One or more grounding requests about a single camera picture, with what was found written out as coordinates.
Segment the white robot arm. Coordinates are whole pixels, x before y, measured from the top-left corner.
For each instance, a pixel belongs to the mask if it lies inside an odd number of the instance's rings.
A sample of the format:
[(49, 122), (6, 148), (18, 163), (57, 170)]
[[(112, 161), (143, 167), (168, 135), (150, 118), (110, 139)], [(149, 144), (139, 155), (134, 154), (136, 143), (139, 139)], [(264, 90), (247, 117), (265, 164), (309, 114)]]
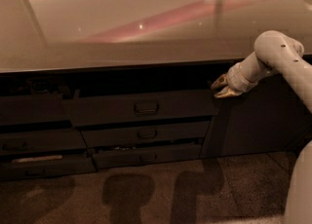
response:
[[(255, 39), (249, 56), (213, 82), (214, 96), (239, 96), (256, 87), (260, 80), (279, 73), (312, 112), (312, 65), (303, 55), (304, 47), (297, 40), (279, 31), (265, 31)], [(284, 224), (312, 224), (312, 140), (295, 162)]]

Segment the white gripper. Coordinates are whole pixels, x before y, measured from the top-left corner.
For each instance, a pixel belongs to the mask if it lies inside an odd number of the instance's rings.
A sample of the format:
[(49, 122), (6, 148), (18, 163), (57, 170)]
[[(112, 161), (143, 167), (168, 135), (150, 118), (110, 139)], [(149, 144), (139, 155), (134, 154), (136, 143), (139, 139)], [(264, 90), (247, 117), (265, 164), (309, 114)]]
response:
[(240, 62), (236, 63), (228, 70), (227, 75), (220, 75), (212, 83), (212, 90), (223, 88), (220, 92), (217, 92), (214, 95), (215, 98), (236, 97), (242, 93), (249, 92), (257, 85), (257, 82), (251, 82), (243, 76), (241, 67), (242, 65)]

